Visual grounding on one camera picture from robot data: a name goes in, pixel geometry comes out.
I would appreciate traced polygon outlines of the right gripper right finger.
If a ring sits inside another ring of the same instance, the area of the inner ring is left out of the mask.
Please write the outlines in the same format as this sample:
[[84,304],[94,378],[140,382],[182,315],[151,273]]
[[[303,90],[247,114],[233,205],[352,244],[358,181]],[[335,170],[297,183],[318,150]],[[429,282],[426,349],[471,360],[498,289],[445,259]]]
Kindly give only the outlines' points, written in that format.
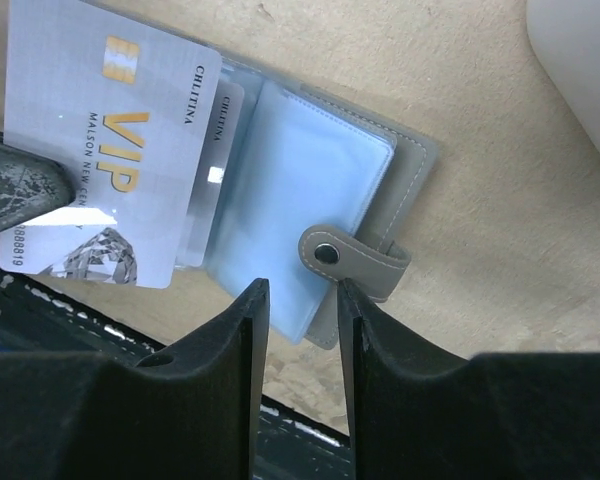
[[337,287],[358,479],[600,479],[600,353],[461,358]]

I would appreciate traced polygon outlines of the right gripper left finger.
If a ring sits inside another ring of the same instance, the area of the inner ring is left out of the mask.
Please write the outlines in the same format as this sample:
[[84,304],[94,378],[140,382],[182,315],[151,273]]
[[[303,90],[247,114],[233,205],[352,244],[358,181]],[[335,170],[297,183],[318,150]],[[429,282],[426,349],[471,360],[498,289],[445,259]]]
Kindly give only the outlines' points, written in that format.
[[249,479],[269,283],[127,366],[101,352],[0,353],[0,479]]

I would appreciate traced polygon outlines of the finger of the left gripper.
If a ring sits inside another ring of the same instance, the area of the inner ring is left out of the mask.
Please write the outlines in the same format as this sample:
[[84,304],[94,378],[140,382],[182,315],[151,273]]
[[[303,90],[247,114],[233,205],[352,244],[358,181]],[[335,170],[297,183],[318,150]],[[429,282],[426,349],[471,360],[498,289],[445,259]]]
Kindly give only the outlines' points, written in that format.
[[0,232],[74,200],[74,182],[61,164],[6,145],[0,132]]

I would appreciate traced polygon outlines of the white VIP card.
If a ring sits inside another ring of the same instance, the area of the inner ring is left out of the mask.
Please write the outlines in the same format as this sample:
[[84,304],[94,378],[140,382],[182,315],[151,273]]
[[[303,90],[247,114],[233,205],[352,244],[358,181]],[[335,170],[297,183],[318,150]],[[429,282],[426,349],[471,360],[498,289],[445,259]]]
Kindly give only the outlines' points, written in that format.
[[62,164],[64,208],[0,235],[18,273],[167,287],[222,59],[84,1],[9,5],[4,139]]
[[243,100],[239,84],[219,82],[176,255],[178,267],[203,265]]

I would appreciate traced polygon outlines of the grey card holder wallet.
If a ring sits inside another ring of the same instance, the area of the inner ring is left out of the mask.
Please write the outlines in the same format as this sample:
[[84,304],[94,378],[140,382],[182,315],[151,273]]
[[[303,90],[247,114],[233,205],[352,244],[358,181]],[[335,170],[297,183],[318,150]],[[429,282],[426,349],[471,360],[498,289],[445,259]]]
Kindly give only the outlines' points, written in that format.
[[336,285],[386,301],[411,260],[398,234],[437,157],[429,137],[230,50],[243,105],[201,269],[229,295],[270,283],[270,323],[332,349]]

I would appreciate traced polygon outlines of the white oblong plastic tray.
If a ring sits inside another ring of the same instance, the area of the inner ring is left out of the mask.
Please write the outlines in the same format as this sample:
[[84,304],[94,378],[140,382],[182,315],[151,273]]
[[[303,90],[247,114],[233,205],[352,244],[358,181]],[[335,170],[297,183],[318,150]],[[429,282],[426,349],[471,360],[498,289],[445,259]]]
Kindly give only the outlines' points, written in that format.
[[528,1],[532,49],[600,153],[600,0]]

